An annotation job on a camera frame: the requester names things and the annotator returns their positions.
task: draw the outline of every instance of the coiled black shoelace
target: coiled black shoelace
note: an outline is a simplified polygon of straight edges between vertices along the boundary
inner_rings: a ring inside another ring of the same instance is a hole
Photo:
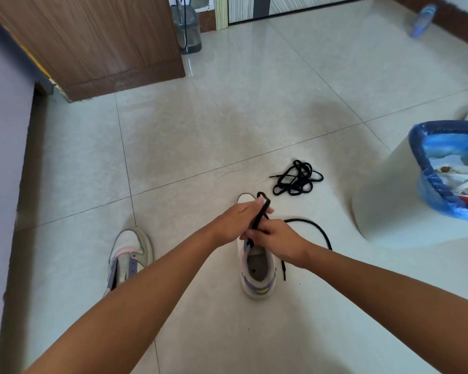
[[[265,195],[265,193],[263,191],[259,191],[257,194],[256,194],[256,197],[260,197],[262,196],[263,198],[265,198],[265,203],[263,204],[262,206],[262,209],[260,210],[260,212],[256,215],[255,219],[253,220],[253,224],[251,225],[251,229],[258,229],[258,225],[260,224],[260,221],[262,220],[262,217],[265,216],[267,219],[268,219],[268,216],[267,216],[267,209],[268,207],[270,206],[270,200],[267,198],[267,196]],[[304,223],[308,223],[308,224],[311,224],[312,226],[314,226],[315,228],[317,228],[320,233],[322,233],[322,236],[324,236],[324,239],[326,240],[326,245],[328,247],[328,249],[330,251],[333,250],[333,248],[331,248],[331,242],[329,240],[329,238],[327,237],[326,235],[326,232],[324,232],[324,230],[317,224],[317,223],[314,223],[313,221],[311,220],[307,220],[307,219],[301,219],[301,218],[291,218],[291,219],[286,219],[284,220],[285,223],[291,223],[291,222],[304,222]],[[248,239],[248,245],[252,248],[253,245],[255,245],[255,243],[253,242],[253,240],[251,239]],[[286,265],[284,264],[284,261],[281,260],[281,266],[282,266],[282,276],[284,278],[284,281],[286,281]]]
[[[289,174],[293,169],[296,169],[296,176]],[[311,178],[312,173],[317,173],[320,178]],[[312,165],[309,163],[302,163],[300,160],[293,161],[293,166],[283,174],[270,176],[269,178],[274,177],[277,177],[277,184],[274,185],[274,188],[272,189],[272,193],[274,193],[274,195],[281,195],[285,191],[287,191],[289,195],[310,193],[314,188],[314,185],[312,184],[313,182],[321,182],[324,180],[324,176],[317,170],[313,170]],[[286,177],[293,177],[293,179],[290,182],[282,182]]]

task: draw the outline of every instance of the person's left hand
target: person's left hand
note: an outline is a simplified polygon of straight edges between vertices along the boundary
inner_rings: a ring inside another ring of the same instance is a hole
[[[206,228],[212,232],[215,245],[225,245],[241,236],[251,226],[264,203],[265,199],[262,196],[253,202],[236,203],[207,224]],[[268,214],[273,212],[272,207],[267,209]]]

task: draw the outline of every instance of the trash bag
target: trash bag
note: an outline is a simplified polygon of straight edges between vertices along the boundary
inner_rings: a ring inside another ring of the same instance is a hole
[[[468,165],[468,121],[432,121],[414,125],[409,145],[421,172],[418,193],[442,215],[468,221],[468,203],[454,195],[430,165],[430,158],[460,155]]]

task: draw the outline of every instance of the door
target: door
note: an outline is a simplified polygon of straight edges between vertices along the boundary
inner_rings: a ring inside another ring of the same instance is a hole
[[[229,23],[346,0],[229,0]]]
[[[0,0],[0,22],[71,100],[185,76],[168,0]]]

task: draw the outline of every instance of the shoe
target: shoe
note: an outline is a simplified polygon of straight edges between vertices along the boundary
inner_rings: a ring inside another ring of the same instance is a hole
[[[108,285],[104,296],[154,261],[149,238],[138,228],[121,231],[109,255]]]
[[[237,198],[237,203],[255,201],[249,193]],[[237,238],[237,252],[241,264],[241,284],[244,292],[253,299],[265,299],[275,287],[275,260],[272,253],[260,245],[250,247],[248,240]]]

